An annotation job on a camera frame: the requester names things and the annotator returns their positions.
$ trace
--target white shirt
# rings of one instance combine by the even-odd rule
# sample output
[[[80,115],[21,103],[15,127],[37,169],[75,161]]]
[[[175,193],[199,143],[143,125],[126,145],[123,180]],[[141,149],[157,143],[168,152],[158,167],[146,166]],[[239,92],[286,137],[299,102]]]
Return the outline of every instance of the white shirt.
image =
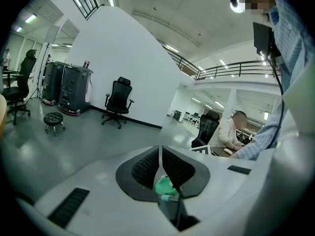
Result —
[[[223,144],[227,142],[231,142],[235,146],[243,145],[237,140],[235,130],[236,126],[232,118],[229,120],[222,120],[208,144],[211,147],[225,147]]]
[[[3,62],[3,66],[10,66],[11,54],[4,53],[3,60],[6,60],[6,62]]]

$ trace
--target black office chair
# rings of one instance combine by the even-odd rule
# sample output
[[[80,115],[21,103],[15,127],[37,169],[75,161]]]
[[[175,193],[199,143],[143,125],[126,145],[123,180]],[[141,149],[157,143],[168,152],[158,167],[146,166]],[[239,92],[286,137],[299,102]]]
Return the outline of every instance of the black office chair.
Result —
[[[25,97],[28,96],[30,90],[28,85],[29,76],[31,74],[31,71],[35,65],[36,58],[35,58],[36,50],[29,50],[26,53],[25,59],[21,63],[21,70],[19,74],[13,74],[12,77],[17,78],[17,87],[7,87],[3,90],[3,96],[7,101],[10,101],[11,103],[14,103],[14,106],[10,108],[10,110],[7,112],[14,114],[14,121],[13,124],[16,125],[16,114],[18,111],[22,112],[28,112],[28,115],[31,115],[31,112],[26,109],[26,104],[17,105],[19,101],[23,101]],[[4,71],[3,74],[8,74],[8,77],[10,74],[12,74],[12,71]]]
[[[207,145],[219,125],[220,116],[211,110],[200,118],[199,134],[195,140],[191,142],[191,147],[200,147]]]
[[[133,100],[129,100],[129,106],[127,108],[127,99],[132,90],[132,87],[130,86],[130,80],[125,79],[123,77],[119,77],[118,81],[113,82],[113,90],[112,95],[110,96],[109,100],[109,93],[106,94],[106,101],[105,101],[105,107],[107,109],[108,115],[110,118],[106,119],[102,122],[102,125],[104,125],[105,122],[109,120],[115,120],[118,125],[119,129],[121,129],[121,124],[119,123],[118,119],[124,117],[122,114],[128,114],[129,108],[131,104],[134,102]]]

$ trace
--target light stand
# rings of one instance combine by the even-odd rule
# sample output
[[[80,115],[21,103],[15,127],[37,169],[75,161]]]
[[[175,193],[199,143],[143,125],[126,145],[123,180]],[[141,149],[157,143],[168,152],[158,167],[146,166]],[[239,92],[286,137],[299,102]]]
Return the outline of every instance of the light stand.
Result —
[[[43,97],[42,97],[42,95],[41,95],[41,92],[40,92],[40,90],[39,90],[39,78],[40,78],[40,74],[41,74],[41,68],[42,68],[42,66],[43,66],[43,61],[44,61],[46,52],[47,52],[47,50],[48,50],[48,48],[49,48],[49,45],[50,45],[50,43],[47,43],[46,50],[45,50],[45,52],[44,52],[44,56],[43,56],[43,59],[42,59],[41,64],[40,64],[40,70],[39,70],[39,74],[38,74],[38,77],[37,77],[37,87],[36,87],[35,91],[31,94],[29,100],[30,100],[30,99],[34,99],[34,98],[39,98],[39,99],[41,99],[41,100],[43,99]],[[33,97],[33,98],[32,98],[32,96],[33,96],[33,94],[34,94],[35,92],[37,92],[36,97]]]

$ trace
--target mesh chair back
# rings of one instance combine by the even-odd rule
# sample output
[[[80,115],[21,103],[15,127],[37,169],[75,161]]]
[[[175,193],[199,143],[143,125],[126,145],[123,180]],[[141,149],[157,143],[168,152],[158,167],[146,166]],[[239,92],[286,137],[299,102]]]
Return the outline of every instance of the mesh chair back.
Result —
[[[130,80],[120,77],[118,81],[113,82],[113,90],[109,102],[117,106],[126,106],[131,90]]]
[[[220,116],[213,111],[208,111],[206,115],[202,115],[200,118],[199,134],[195,140],[192,141],[191,146],[198,147],[202,146],[198,142],[198,138],[201,139],[205,144],[208,144],[212,138],[215,130],[219,125]]]
[[[21,70],[19,74],[23,76],[18,77],[17,83],[22,97],[28,96],[30,91],[28,80],[36,62],[35,52],[36,50],[28,50],[25,59],[21,63]]]

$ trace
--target round stool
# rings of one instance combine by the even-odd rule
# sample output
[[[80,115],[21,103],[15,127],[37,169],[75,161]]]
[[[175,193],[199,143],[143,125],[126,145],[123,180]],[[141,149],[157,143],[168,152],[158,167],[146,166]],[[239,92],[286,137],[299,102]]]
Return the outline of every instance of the round stool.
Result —
[[[63,130],[65,130],[65,126],[63,124],[63,116],[62,116],[62,114],[60,114],[58,112],[48,113],[44,117],[44,123],[46,123],[46,125],[45,125],[45,132],[46,133],[48,133],[47,126],[53,126],[55,136],[57,136],[56,126],[59,124],[61,124],[63,126]]]

